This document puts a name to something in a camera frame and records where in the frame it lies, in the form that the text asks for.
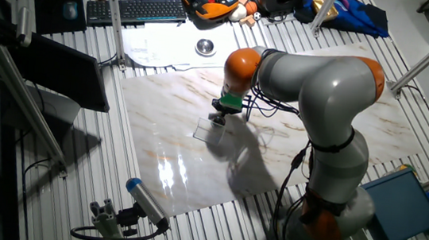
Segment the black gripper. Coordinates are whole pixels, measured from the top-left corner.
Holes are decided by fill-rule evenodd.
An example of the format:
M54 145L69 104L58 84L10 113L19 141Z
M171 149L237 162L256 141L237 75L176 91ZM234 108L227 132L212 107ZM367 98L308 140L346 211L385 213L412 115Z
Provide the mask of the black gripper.
M238 110L236 110L236 109L234 109L234 108L232 108L232 107L226 107L226 106L223 106L221 103L220 103L221 101L220 101L220 99L212 99L212 101L211 101L211 105L219 112L219 113L221 113L222 115L219 115L219 113L218 112L216 112L216 113L209 113L209 116L208 116L208 118L212 121L212 122L215 122L216 121L216 119L218 119L218 124L220 125L220 126L224 126L225 124L226 124L226 120L225 120L225 115L228 115L228 114L237 114L238 113Z

